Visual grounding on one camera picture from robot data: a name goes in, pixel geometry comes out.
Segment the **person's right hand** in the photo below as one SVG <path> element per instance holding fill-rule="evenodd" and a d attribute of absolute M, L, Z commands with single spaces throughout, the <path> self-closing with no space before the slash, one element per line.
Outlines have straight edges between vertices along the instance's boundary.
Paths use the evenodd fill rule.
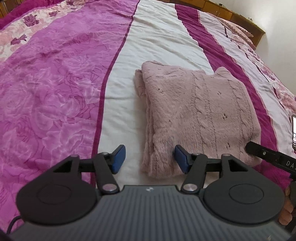
<path fill-rule="evenodd" d="M 284 226 L 287 226 L 293 218 L 292 213 L 294 210 L 294 206 L 290 200 L 290 192 L 291 188 L 290 186 L 288 186 L 285 190 L 285 203 L 278 218 L 279 223 Z"/>

